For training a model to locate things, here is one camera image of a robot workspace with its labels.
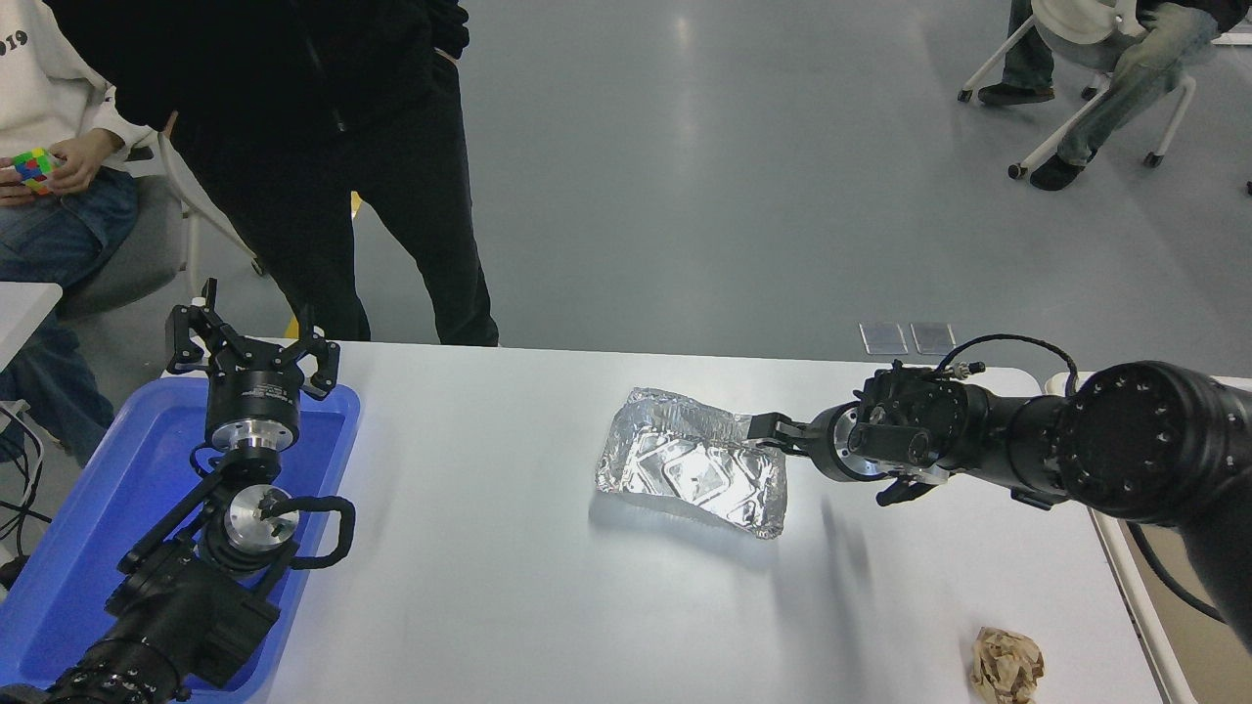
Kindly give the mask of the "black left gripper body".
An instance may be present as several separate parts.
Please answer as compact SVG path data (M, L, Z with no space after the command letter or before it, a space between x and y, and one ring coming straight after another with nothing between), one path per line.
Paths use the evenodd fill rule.
M240 358L223 346L207 361L207 431L218 431L243 420L272 420L299 428L300 368L273 366L273 352Z

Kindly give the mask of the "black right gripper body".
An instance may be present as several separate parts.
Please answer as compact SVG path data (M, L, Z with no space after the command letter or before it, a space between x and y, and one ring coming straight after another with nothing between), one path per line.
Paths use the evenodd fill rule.
M836 437L840 420L855 410L858 410L858 405L828 407L818 413L818 417L813 418L805 428L805 447L811 463L819 474L836 482L858 481L858 472L853 472L840 456L840 448L846 448L846 440L840 446Z

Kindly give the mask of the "person's left hand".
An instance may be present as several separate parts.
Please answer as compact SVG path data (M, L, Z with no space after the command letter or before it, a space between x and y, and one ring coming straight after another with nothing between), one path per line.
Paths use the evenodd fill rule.
M98 127L48 147L49 155L60 162L51 173L53 195L78 195L88 190L108 157L120 152L121 147L125 143L120 135Z

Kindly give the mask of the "person's right hand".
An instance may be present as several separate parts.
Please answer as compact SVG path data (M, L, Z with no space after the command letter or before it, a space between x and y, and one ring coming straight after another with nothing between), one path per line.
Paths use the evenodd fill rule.
M0 159L0 205L28 205L36 195L23 183L11 157Z

